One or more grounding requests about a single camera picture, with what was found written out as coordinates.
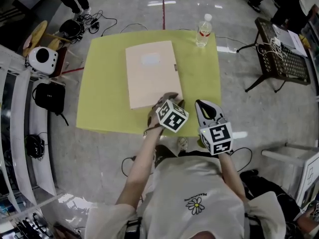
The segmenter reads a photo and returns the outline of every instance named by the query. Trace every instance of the hand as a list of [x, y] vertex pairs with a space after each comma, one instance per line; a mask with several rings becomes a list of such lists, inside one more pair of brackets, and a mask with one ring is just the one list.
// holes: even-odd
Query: hand
[[161, 107], [167, 99], [171, 100], [172, 102], [177, 102], [176, 97], [178, 96], [178, 93], [169, 92], [165, 93], [159, 101], [152, 107], [152, 110], [150, 111], [148, 115], [148, 128], [154, 127], [159, 123], [159, 118], [156, 113], [156, 110]]

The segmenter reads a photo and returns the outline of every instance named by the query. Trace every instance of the shoe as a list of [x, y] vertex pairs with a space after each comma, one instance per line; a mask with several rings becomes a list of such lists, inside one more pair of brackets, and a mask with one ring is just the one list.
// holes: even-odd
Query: shoe
[[253, 5], [250, 1], [248, 1], [247, 3], [252, 9], [254, 9], [254, 11], [260, 13], [260, 9], [258, 6]]
[[177, 148], [178, 152], [180, 153], [181, 151], [187, 151], [188, 149], [188, 140], [186, 137], [179, 137], [177, 139]]
[[79, 13], [75, 13], [73, 19], [74, 19], [74, 20], [77, 20], [77, 18], [78, 18], [79, 16], [81, 16], [82, 12], [83, 12], [83, 10], [80, 10]]
[[84, 15], [91, 15], [91, 7], [89, 7], [88, 9], [86, 9], [86, 10], [84, 10], [83, 12], [82, 12], [82, 16], [84, 16]]

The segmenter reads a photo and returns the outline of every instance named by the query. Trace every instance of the white cable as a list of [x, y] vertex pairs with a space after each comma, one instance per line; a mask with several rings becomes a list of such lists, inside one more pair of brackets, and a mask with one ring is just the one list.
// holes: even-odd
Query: white cable
[[262, 53], [262, 52], [259, 51], [259, 44], [258, 44], [258, 45], [257, 45], [257, 51], [259, 52], [259, 54], [265, 55], [266, 53], [273, 52], [273, 53], [275, 53], [279, 58], [281, 58], [281, 59], [283, 58], [283, 55], [282, 55], [282, 53], [281, 53], [281, 46], [277, 46], [277, 45], [276, 45], [274, 38], [271, 38], [271, 39], [270, 39], [270, 43], [264, 42], [264, 44], [270, 45], [270, 47], [271, 47], [272, 50]]
[[143, 24], [131, 23], [131, 24], [128, 24], [126, 27], [124, 27], [120, 33], [122, 33], [128, 26], [131, 26], [131, 25], [140, 25], [140, 26], [144, 27], [146, 30], [148, 30], [148, 28], [146, 26], [144, 26]]

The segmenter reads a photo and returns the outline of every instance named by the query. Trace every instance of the black backpack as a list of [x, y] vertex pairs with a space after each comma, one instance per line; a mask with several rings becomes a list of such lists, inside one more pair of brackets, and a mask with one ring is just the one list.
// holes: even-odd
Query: black backpack
[[35, 100], [35, 104], [42, 108], [47, 109], [49, 112], [55, 113], [57, 116], [61, 115], [64, 118], [65, 123], [69, 126], [68, 121], [64, 117], [64, 97], [65, 88], [60, 84], [40, 83], [33, 91], [32, 98]]

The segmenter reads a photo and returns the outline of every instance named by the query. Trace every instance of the daisy print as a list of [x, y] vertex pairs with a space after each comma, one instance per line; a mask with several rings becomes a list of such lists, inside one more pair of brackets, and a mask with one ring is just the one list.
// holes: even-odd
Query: daisy print
[[192, 213], [193, 215], [199, 214], [199, 213], [202, 212], [202, 210], [205, 209], [205, 207], [202, 206], [200, 203], [201, 203], [201, 198], [200, 198], [200, 197], [198, 197], [198, 198], [193, 198], [192, 200], [190, 200], [190, 201], [187, 203], [186, 207], [188, 207], [188, 209], [191, 210], [191, 213]]

